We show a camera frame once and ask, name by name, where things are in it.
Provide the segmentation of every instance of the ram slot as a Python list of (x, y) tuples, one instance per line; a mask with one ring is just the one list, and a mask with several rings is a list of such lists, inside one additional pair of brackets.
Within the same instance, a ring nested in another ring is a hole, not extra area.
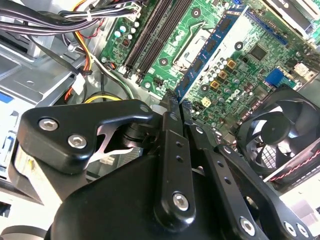
[(161, 30), (157, 35), (157, 38), (154, 40), (148, 52), (144, 55), (144, 59), (139, 64), (138, 74), (141, 78), (143, 78), (148, 72), (148, 70), (151, 68), (152, 64), (158, 57), (160, 51), (167, 43), (169, 37), (176, 28), (177, 24), (190, 7), (192, 1), (193, 0), (181, 0), (177, 2), (172, 8), (170, 16), (166, 19), (165, 23), (163, 24)]
[(132, 70), (137, 59), (141, 56), (141, 53), (145, 49), (146, 44), (150, 41), (150, 38), (155, 34), (159, 22), (163, 19), (171, 5), (172, 0), (160, 0), (153, 9), (143, 31), (124, 62), (124, 66), (129, 72)]

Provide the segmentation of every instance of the cable bundle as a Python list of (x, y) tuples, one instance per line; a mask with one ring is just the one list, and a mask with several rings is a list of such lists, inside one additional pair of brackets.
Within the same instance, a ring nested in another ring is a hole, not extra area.
[(117, 3), (89, 11), (61, 11), (59, 14), (54, 14), (38, 12), (10, 0), (0, 0), (0, 16), (23, 22), (19, 24), (0, 21), (0, 30), (32, 36), (53, 36), (77, 32), (91, 27), (103, 18), (125, 17), (133, 14), (134, 5), (116, 7), (119, 4), (131, 2), (137, 2), (137, 0), (117, 1)]

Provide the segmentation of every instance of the silver screw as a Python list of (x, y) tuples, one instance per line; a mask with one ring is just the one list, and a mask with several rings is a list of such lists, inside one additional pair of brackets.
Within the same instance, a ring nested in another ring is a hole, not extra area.
[(171, 113), (171, 114), (170, 114), (170, 117), (171, 117), (173, 120), (178, 121), (178, 118), (177, 118), (177, 116), (176, 116), (174, 113)]
[(45, 131), (54, 131), (59, 127), (59, 125), (53, 119), (44, 118), (39, 121), (39, 127)]
[(294, 227), (288, 223), (288, 222), (284, 222), (284, 226), (285, 226), (285, 229), (294, 237), (297, 236), (297, 233), (296, 233), (296, 230), (294, 229)]
[(226, 146), (223, 146), (223, 149), (225, 150), (225, 152), (226, 152), (227, 154), (231, 154), (230, 149), (229, 149), (229, 148), (227, 148)]
[(144, 105), (141, 105), (140, 106), (140, 109), (142, 110), (142, 111), (144, 111), (144, 112), (149, 112), (149, 110), (148, 110), (148, 108), (146, 107), (146, 106), (144, 106)]
[(301, 224), (297, 223), (296, 226), (298, 227), (300, 233), (302, 233), (303, 236), (305, 236), (306, 238), (309, 237), (307, 230)]
[(80, 135), (71, 135), (68, 138), (68, 143), (75, 149), (83, 149), (87, 146), (87, 140), (85, 140), (85, 138)]
[(243, 230), (250, 236), (254, 236), (256, 234), (254, 225), (245, 217), (240, 217), (240, 224)]
[(173, 195), (173, 203), (181, 211), (187, 211), (189, 208), (189, 202), (187, 198), (181, 193), (175, 193)]
[(198, 133), (200, 133), (200, 134), (203, 134), (204, 133), (204, 131), (200, 128), (200, 127), (196, 127), (195, 128), (196, 129), (196, 131), (198, 132)]

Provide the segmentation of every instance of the yellow wire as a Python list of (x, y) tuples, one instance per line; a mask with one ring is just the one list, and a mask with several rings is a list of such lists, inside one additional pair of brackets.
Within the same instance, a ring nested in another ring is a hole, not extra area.
[(98, 96), (90, 97), (84, 103), (85, 104), (89, 104), (89, 103), (91, 103), (91, 102), (93, 102), (94, 100), (97, 100), (97, 99), (109, 99), (109, 100), (113, 100), (113, 101), (121, 101), (121, 99), (118, 98), (118, 97), (109, 96), (109, 95), (98, 95)]
[[(79, 3), (77, 3), (75, 6), (74, 6), (74, 8), (73, 8), (73, 10), (75, 10), (76, 8), (78, 8), (81, 4), (83, 4), (84, 2), (86, 2), (87, 0), (82, 0), (82, 1), (80, 1)], [(89, 68), (88, 68), (88, 70), (90, 71), (91, 70), (91, 68), (92, 68), (92, 59), (91, 59), (91, 57), (90, 57), (90, 52), (89, 52), (89, 49), (87, 48), (87, 46), (86, 46), (86, 44), (85, 44), (85, 41), (84, 41), (84, 39), (81, 37), (81, 35), (80, 35), (80, 32), (79, 31), (76, 31), (75, 32), (75, 35), (77, 36), (77, 38), (78, 38), (78, 40), (81, 42), (81, 44), (83, 45), (83, 50), (85, 51), (85, 52), (87, 52), (87, 54), (88, 54), (88, 56), (89, 56)]]
[(78, 31), (75, 32), (75, 35), (77, 36), (77, 38), (79, 39), (79, 41), (82, 43), (83, 48), (84, 48), (84, 51), (86, 51), (86, 52), (88, 53), (88, 55), (89, 55), (89, 68), (88, 68), (88, 69), (91, 70), (91, 68), (92, 68), (92, 58), (90, 57), (89, 49), (87, 48), (87, 46), (86, 46), (83, 38), (81, 37), (81, 35), (80, 35), (80, 33), (79, 33)]

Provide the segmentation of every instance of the red wire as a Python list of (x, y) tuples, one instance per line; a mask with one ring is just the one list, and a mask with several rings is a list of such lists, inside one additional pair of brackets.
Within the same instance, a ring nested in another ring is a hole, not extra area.
[(98, 32), (99, 32), (100, 28), (102, 27), (102, 25), (104, 24), (104, 22), (105, 22), (105, 18), (103, 18), (103, 19), (100, 21), (100, 24), (99, 24), (99, 26), (96, 28), (96, 30), (95, 30), (95, 32), (94, 32), (93, 35), (91, 35), (91, 36), (84, 36), (84, 35), (82, 35), (81, 33), (80, 33), (80, 35), (81, 35), (82, 37), (84, 37), (85, 39), (95, 38), (95, 37), (98, 35)]
[(279, 180), (279, 179), (283, 179), (284, 177), (288, 176), (289, 174), (292, 174), (298, 168), (301, 168), (303, 165), (306, 165), (307, 163), (311, 162), (319, 154), (320, 154), (320, 150), (317, 150), (313, 156), (311, 156), (310, 158), (308, 158), (304, 162), (300, 163), (299, 165), (295, 166), (294, 168), (290, 169), (290, 171), (288, 171), (287, 173), (282, 174), (281, 176), (276, 176), (274, 178), (271, 178), (269, 181), (272, 182), (272, 181), (276, 181), (276, 180)]

